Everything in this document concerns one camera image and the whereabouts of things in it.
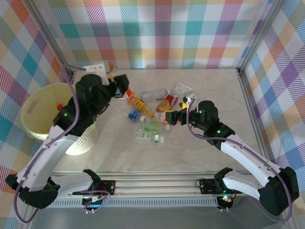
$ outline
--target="checkered fabric backdrop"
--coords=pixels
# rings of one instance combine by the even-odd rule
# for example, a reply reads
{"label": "checkered fabric backdrop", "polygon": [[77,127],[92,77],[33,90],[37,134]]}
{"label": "checkered fabric backdrop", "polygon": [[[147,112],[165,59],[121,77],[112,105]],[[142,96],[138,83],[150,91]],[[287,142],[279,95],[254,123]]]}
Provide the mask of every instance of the checkered fabric backdrop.
{"label": "checkered fabric backdrop", "polygon": [[15,229],[13,190],[5,184],[40,147],[22,129],[20,108],[58,80],[60,64],[21,0],[0,2],[0,229]]}
{"label": "checkered fabric backdrop", "polygon": [[285,1],[246,76],[268,154],[296,171],[305,215],[305,0]]}
{"label": "checkered fabric backdrop", "polygon": [[119,69],[166,69],[235,68],[273,0],[35,2],[74,63],[108,60]]}

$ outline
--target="purple cable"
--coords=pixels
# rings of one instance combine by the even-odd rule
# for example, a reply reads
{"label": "purple cable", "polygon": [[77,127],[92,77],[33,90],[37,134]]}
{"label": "purple cable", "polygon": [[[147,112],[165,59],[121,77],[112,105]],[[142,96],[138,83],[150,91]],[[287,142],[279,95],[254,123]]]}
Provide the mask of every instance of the purple cable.
{"label": "purple cable", "polygon": [[[105,203],[103,203],[101,206],[99,206],[95,210],[92,210],[91,211],[92,213],[94,213],[94,212],[100,210],[101,208],[103,208],[109,202],[109,200],[110,200],[110,192],[105,191],[105,190],[94,190],[94,191],[83,190],[83,191],[79,191],[79,192],[85,192],[85,193],[96,193],[96,192],[98,192],[98,193],[105,193],[105,194],[107,194],[107,200],[105,201]],[[89,212],[89,210],[87,209],[87,206],[88,206],[88,203],[85,204],[85,210],[87,212]]]}
{"label": "purple cable", "polygon": [[266,212],[266,210],[260,206],[260,205],[257,205],[256,203],[254,203],[252,200],[251,200],[251,197],[249,197],[249,199],[258,207],[260,208],[260,210],[271,220],[275,221],[275,222],[278,222],[278,223],[285,223],[287,222],[291,215],[292,215],[292,200],[291,200],[291,196],[290,196],[290,193],[289,193],[289,190],[287,188],[287,185],[285,184],[285,182],[283,181],[283,179],[281,178],[281,176],[274,170],[274,168],[272,168],[267,162],[265,162],[263,159],[261,159],[255,152],[253,152],[251,149],[243,146],[242,144],[234,141],[234,140],[231,140],[231,139],[228,139],[228,138],[224,138],[224,137],[202,137],[202,136],[199,136],[197,134],[195,134],[192,130],[191,130],[191,127],[190,127],[190,123],[189,123],[189,116],[190,116],[190,110],[191,110],[191,107],[193,105],[193,103],[195,102],[195,99],[191,99],[191,103],[190,103],[190,106],[187,108],[187,113],[186,113],[186,125],[187,125],[187,128],[190,130],[191,134],[199,139],[203,139],[203,140],[223,140],[223,141],[228,141],[228,142],[232,142],[234,143],[235,145],[237,145],[238,147],[240,148],[243,148],[244,150],[246,150],[248,153],[250,153],[252,156],[254,156],[257,160],[259,160],[261,163],[263,163],[265,166],[268,166],[270,171],[273,172],[276,177],[280,180],[280,182],[282,183],[283,187],[284,187],[284,190],[285,190],[285,193],[287,195],[287,199],[288,199],[288,214],[286,216],[285,219],[283,220],[278,220],[278,219],[275,219],[271,216],[269,216],[269,213]]}
{"label": "purple cable", "polygon": [[[78,122],[78,119],[79,119],[79,116],[80,116],[80,107],[79,107],[79,104],[78,104],[78,100],[77,100],[77,96],[76,96],[76,93],[72,87],[72,84],[69,80],[69,75],[67,73],[67,70],[66,70],[66,67],[71,67],[71,68],[75,68],[75,69],[79,69],[79,70],[85,70],[85,69],[81,69],[81,68],[78,68],[78,67],[74,67],[74,66],[71,66],[71,65],[63,65],[61,67],[61,71],[60,71],[60,74],[63,74],[64,75],[64,78],[66,80],[66,82],[68,83],[69,85],[69,88],[72,92],[72,97],[73,97],[73,101],[74,101],[74,104],[75,104],[75,119],[72,123],[72,125],[66,129],[64,132],[62,132],[59,136],[57,136],[54,140],[50,141],[49,143],[47,143],[45,146],[46,148],[49,148],[53,143],[55,143],[56,141],[60,140],[66,133],[68,133],[69,131],[72,130],[72,128],[77,124]],[[17,199],[18,199],[18,194],[19,194],[19,191],[20,191],[20,188],[22,186],[22,184],[24,183],[26,177],[28,176],[28,174],[30,173],[30,170],[32,169],[32,167],[34,166],[34,164],[36,163],[36,161],[38,160],[38,158],[42,155],[42,153],[46,150],[46,148],[42,148],[38,153],[37,155],[34,157],[34,159],[31,161],[31,163],[29,164],[29,167],[27,168],[27,170],[24,172],[24,175],[23,177],[25,178],[22,178],[20,183],[18,184],[17,188],[16,188],[16,192],[15,192],[15,195],[14,195],[14,210],[15,210],[15,213],[16,213],[16,216],[17,218],[20,220],[20,222],[22,223],[29,223],[31,222],[34,217],[36,216],[36,213],[38,211],[38,209],[36,209],[33,213],[33,215],[30,217],[29,220],[24,220],[19,212],[18,212],[18,208],[17,208]]]}

